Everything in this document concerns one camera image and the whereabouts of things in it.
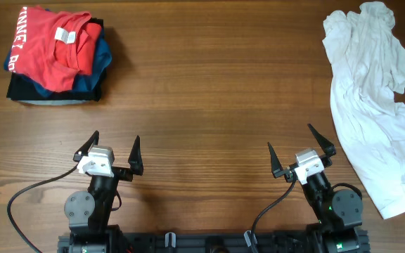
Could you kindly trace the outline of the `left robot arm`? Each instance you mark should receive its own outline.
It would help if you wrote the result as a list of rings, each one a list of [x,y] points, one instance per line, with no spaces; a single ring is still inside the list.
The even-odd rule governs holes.
[[[113,206],[120,199],[117,186],[120,181],[131,182],[133,176],[143,174],[141,139],[135,138],[128,158],[128,168],[113,165],[113,149],[98,144],[99,132],[78,149],[73,161],[79,173],[91,177],[87,190],[71,194],[64,205],[69,221],[70,236],[60,240],[57,252],[63,253],[108,253],[133,252],[129,240],[118,225],[109,225]]]

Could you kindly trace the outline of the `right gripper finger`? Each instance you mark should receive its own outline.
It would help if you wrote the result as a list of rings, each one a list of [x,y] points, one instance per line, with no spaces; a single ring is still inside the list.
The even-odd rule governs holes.
[[[308,124],[307,126],[309,127],[309,130],[311,131],[312,135],[316,139],[326,157],[332,157],[336,155],[334,144],[323,135],[321,135],[311,124]]]
[[[273,174],[274,178],[277,179],[279,177],[284,176],[286,179],[288,179],[290,177],[289,170],[283,168],[272,144],[268,142],[267,145],[270,153],[271,173]]]

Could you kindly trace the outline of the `white t-shirt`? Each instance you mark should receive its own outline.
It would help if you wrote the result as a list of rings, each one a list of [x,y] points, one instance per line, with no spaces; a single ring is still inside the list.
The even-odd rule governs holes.
[[[333,78],[330,108],[350,164],[384,219],[405,212],[405,48],[383,2],[332,12],[323,45]]]

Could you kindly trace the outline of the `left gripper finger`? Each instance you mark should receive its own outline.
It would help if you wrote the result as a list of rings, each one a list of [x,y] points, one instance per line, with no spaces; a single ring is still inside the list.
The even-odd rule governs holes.
[[[141,156],[141,141],[140,136],[137,136],[132,146],[128,163],[132,174],[142,176],[143,175],[143,160]]]
[[[83,157],[89,154],[89,150],[93,145],[97,145],[99,141],[99,131],[95,131],[91,137],[74,153],[73,161],[79,162]]]

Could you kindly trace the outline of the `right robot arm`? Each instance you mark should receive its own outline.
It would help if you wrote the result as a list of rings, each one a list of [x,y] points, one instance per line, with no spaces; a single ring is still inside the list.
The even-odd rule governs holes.
[[[295,184],[302,186],[304,196],[314,210],[317,223],[304,231],[276,232],[273,235],[274,252],[363,253],[369,252],[368,232],[361,230],[363,195],[348,183],[331,185],[324,169],[332,165],[335,146],[315,128],[308,125],[323,154],[308,148],[295,155],[295,163],[283,167],[271,144],[271,172],[274,178],[283,177],[289,189],[270,207],[276,206],[289,195]]]

